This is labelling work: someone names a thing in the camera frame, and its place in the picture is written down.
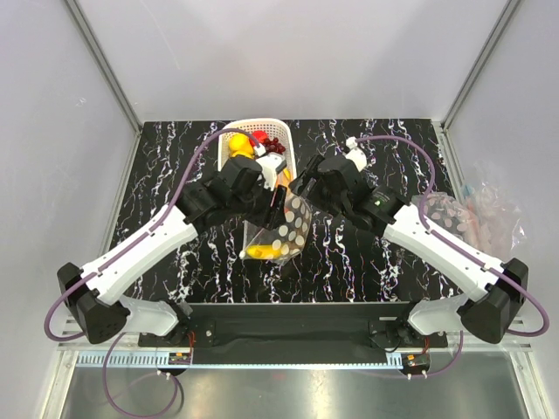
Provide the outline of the clear dotted zip bag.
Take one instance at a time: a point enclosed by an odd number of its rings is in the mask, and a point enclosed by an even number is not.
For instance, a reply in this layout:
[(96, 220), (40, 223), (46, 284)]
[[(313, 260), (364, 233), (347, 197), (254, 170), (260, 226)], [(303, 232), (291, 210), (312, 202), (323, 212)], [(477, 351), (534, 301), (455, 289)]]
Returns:
[[(285, 202), (286, 222), (274, 230), (266, 230), (252, 223), (244, 222), (243, 248), (239, 256), (242, 259), (285, 264), (289, 259), (302, 253), (310, 231), (312, 215), (310, 205), (303, 198), (288, 191)], [(255, 244), (271, 244), (274, 249), (280, 249), (281, 257), (271, 260), (247, 257), (245, 249)]]

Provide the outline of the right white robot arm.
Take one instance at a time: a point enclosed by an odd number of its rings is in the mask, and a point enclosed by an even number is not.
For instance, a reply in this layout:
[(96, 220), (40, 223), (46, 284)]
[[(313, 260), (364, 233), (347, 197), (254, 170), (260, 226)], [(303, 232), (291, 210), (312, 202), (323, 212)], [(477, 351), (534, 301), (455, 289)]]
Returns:
[(398, 336), (412, 347), (427, 335), (467, 331), (486, 343), (501, 342), (525, 301), (527, 266), (488, 256), (436, 224), (424, 227), (416, 205), (388, 186), (370, 187), (361, 170), (344, 155), (316, 155), (289, 187), (315, 208), (414, 253), (462, 291), (410, 303), (388, 327), (388, 339)]

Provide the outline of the purple red grape bunch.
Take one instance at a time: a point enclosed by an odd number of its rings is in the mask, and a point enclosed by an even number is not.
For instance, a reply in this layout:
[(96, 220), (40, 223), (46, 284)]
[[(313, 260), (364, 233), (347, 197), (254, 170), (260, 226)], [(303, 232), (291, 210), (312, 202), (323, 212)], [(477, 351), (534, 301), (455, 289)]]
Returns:
[(265, 138), (262, 142), (267, 153), (276, 153), (283, 155), (286, 152), (286, 148), (280, 143), (278, 138)]

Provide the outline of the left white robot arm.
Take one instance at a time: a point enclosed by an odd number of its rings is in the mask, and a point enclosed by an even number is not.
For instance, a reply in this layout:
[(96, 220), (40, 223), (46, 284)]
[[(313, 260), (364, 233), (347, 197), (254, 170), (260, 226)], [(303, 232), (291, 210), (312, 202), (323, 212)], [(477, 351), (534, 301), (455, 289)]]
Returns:
[(91, 263), (68, 263), (57, 273), (66, 307), (83, 336), (100, 344), (125, 333), (149, 333), (171, 346), (188, 337), (185, 306), (132, 299), (125, 291), (172, 251), (233, 218), (267, 230), (285, 222), (287, 189), (278, 176), (284, 157), (272, 153), (251, 160), (229, 159), (221, 170), (181, 187), (178, 199), (162, 207), (136, 233)]

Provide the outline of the yellow banana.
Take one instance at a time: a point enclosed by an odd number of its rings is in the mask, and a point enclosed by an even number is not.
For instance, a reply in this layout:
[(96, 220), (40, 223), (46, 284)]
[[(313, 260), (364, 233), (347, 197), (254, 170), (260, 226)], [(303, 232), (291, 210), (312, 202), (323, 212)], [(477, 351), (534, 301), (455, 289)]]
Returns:
[(271, 244), (255, 244), (245, 249), (245, 254), (249, 258), (271, 260), (281, 257), (280, 249), (274, 249)]

